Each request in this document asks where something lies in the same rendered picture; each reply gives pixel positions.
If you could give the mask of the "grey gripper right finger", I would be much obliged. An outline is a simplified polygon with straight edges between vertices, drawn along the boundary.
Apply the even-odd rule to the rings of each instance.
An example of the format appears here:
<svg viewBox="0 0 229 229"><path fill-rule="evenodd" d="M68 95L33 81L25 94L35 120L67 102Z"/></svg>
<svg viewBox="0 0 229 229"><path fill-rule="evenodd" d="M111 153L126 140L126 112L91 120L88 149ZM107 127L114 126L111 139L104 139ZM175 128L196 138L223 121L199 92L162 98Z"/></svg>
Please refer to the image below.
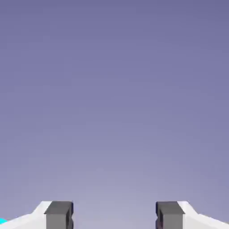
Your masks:
<svg viewBox="0 0 229 229"><path fill-rule="evenodd" d="M229 223L199 214L187 201L157 201L155 229L229 229Z"/></svg>

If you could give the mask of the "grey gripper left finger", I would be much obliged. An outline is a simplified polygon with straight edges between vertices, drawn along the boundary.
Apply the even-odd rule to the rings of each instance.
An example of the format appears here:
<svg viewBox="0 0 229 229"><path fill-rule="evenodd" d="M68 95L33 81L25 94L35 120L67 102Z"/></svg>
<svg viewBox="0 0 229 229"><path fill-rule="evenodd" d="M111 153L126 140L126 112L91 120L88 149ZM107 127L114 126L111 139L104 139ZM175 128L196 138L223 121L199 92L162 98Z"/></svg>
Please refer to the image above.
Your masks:
<svg viewBox="0 0 229 229"><path fill-rule="evenodd" d="M0 229L74 229L72 201L42 201L32 213L0 223Z"/></svg>

